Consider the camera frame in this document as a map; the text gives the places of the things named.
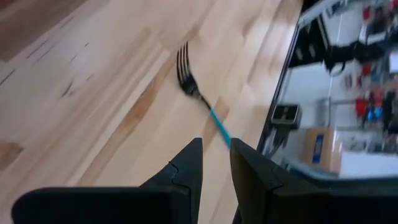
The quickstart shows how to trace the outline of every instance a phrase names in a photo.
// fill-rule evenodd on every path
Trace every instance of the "metal fork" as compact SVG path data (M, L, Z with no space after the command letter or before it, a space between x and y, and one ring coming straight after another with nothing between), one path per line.
M188 57L188 42L186 42L184 46L177 52L177 77L180 87L186 95L201 100L207 106L207 108L210 110L211 117L217 125L218 131L221 133L224 139L224 142L228 146L228 149L231 149L231 137L217 116L214 108L210 106L206 98L200 93L199 87L193 78Z

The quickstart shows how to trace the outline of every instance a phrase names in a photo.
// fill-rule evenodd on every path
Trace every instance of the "light wood surface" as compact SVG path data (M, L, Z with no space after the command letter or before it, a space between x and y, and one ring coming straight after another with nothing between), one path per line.
M1 0L0 59L13 58L85 1Z
M177 50L190 42L201 92L256 148L301 4L83 3L0 66L0 223L39 187L140 185L199 136L199 222L231 223L229 152L206 107L179 89Z

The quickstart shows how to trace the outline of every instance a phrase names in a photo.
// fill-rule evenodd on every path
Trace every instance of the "fork handle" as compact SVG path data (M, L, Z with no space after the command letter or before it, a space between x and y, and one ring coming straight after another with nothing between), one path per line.
M231 137L229 136L226 128L224 127L223 123L219 119L214 109L210 110L211 117L213 118L214 122L217 125L218 131L221 133L225 144L228 146L228 149L231 149Z

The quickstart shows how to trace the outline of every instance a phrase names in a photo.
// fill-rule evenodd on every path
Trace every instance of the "cardboard box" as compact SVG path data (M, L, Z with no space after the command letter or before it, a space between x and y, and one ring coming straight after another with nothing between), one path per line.
M305 135L302 160L317 169L340 173L341 142L332 128L309 128Z

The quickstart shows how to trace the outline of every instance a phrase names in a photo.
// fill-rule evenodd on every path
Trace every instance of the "red object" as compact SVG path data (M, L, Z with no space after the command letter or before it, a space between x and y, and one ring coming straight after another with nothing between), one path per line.
M358 117L366 116L366 100L364 98L358 98L355 100L355 111Z
M362 66L362 75L368 76L371 74L372 66L367 64Z
M398 0L391 1L391 9L395 9L398 6Z
M370 8L370 6L363 9L362 17L363 17L363 21L367 21L371 17L371 8Z
M381 108L383 105L383 98L384 98L384 92L382 90L379 90L375 93L374 99L376 101L376 107Z

